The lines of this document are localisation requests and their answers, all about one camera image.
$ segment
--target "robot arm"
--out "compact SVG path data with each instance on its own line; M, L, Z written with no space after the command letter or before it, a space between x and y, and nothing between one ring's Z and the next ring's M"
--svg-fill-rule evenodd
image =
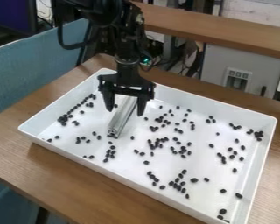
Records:
M128 0L62 0L62 2L78 9L92 25L110 28L108 31L112 32L111 36L115 43L117 73L100 75L99 90L108 111L112 111L118 94L137 97L137 114L141 116L147 101L154 98L155 84L142 78L138 72L141 57L143 55L150 57L145 51L147 38L140 8ZM99 40L99 37L94 35L87 42L65 45L62 25L58 28L58 37L61 46L67 50Z

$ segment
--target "wire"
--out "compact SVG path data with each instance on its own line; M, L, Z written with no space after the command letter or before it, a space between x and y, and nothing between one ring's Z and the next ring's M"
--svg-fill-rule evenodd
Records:
M53 25L51 23L49 23L46 19L44 19L40 16L37 16L37 18L40 18L42 21L44 21L46 24L48 24L51 28L53 28Z

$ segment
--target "black seed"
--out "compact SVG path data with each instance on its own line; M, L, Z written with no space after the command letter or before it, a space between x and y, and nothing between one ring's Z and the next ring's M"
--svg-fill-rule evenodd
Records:
M197 179L197 178L191 178L190 181L191 181L192 183L196 183L196 182L198 182L198 179Z
M235 197L237 197L238 199L241 199L243 196L242 196L240 193L237 192L237 193L235 194Z

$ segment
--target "white tray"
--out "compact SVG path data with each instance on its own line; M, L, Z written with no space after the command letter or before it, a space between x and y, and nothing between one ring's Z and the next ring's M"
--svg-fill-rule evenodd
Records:
M156 100L148 102L144 115L137 117L134 111L120 138L110 139L106 137L107 126L116 110L110 113L105 109L102 95L97 90L96 77L99 74L113 72L101 69L24 122L18 129L36 144L204 222L226 223L217 218L220 209L226 208L227 213L223 215L225 220L236 224L246 223L277 119L196 94L157 85ZM67 126L61 126L57 119L90 93L95 93L97 97L96 100L87 101L93 102L94 107L85 107L84 104L73 112L74 117L70 119ZM116 103L120 104L123 98L124 96L117 96ZM171 121L171 125L151 132L149 129L151 125L160 126L154 119L167 113L169 109L172 109L175 115L165 117ZM187 109L192 112L188 113L187 122L181 122ZM80 114L80 110L84 110L85 114ZM206 119L209 116L213 116L216 123L207 123ZM73 125L73 120L78 121L80 125ZM189 121L195 122L195 131L190 129ZM184 134L173 131L177 127L175 122L180 123L178 128L182 129ZM230 123L240 124L241 129L232 129ZM262 130L262 141L258 142L254 135L248 135L246 131L249 129ZM93 131L101 135L102 139L97 140L92 135ZM54 139L56 135L59 135L60 139ZM76 144L76 137L81 136L90 139L91 143L82 141ZM150 138L154 142L157 137L168 137L170 141L164 143L163 149L155 149L153 151L155 156L152 157L147 139ZM170 146L176 149L181 146L176 145L172 140L173 137L178 137L181 145L192 142L192 146L187 147L192 155L187 158L182 158L179 154L173 155ZM48 138L53 139L51 143L46 141ZM235 143L236 138L240 140L239 143ZM112 141L116 147L115 159L110 158L107 163L103 163L106 150L110 146L108 141ZM246 150L241 150L241 145L245 145ZM231 154L227 151L228 147L233 147L239 153L234 160L228 158ZM134 152L134 149L144 151L146 155L141 157ZM227 157L226 164L222 164L216 156L218 152ZM85 155L94 155L94 159L84 158ZM239 157L245 157L245 160L240 162ZM150 164L145 165L144 160L150 161ZM186 199L184 194L168 185L183 169L187 169L184 181L190 199ZM152 171L160 179L157 186L152 185L152 180L147 175L148 171ZM197 178L199 182L194 184L190 182L191 178ZM210 181L207 183L204 178L209 178ZM166 188L159 189L161 185L165 185ZM222 188L227 192L220 193ZM242 199L237 199L235 193L240 193Z

